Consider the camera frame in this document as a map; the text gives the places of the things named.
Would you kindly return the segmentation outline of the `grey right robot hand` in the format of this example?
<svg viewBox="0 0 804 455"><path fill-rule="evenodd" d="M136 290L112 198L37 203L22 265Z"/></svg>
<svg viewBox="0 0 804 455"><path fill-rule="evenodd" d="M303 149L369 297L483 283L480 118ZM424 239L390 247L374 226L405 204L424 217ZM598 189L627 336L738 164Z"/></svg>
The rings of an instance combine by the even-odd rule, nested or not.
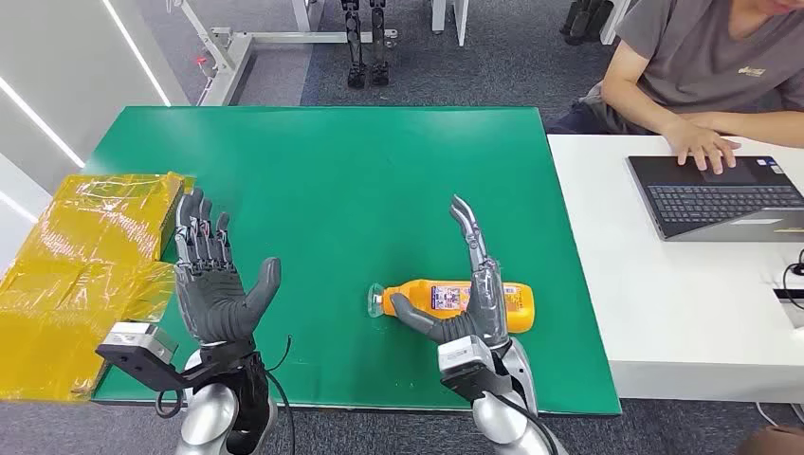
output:
<svg viewBox="0 0 804 455"><path fill-rule="evenodd" d="M457 316L440 319L415 308L401 293L390 300L396 317L430 340L444 344L474 335L490 349L509 340L503 281L499 264L487 254L482 230L470 205L453 195L449 213L459 224L467 244L471 268L469 299L466 310Z"/></svg>

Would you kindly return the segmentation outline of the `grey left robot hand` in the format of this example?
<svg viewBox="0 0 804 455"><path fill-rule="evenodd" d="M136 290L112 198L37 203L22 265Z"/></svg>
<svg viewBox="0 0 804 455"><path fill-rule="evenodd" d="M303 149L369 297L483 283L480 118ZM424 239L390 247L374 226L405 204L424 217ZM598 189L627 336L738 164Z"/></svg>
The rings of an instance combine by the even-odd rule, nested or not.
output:
<svg viewBox="0 0 804 455"><path fill-rule="evenodd" d="M282 263L263 260L249 291L234 264L229 216L210 219L211 201L200 188L184 194L176 208L175 292L188 332L202 345L251 338L276 296Z"/></svg>

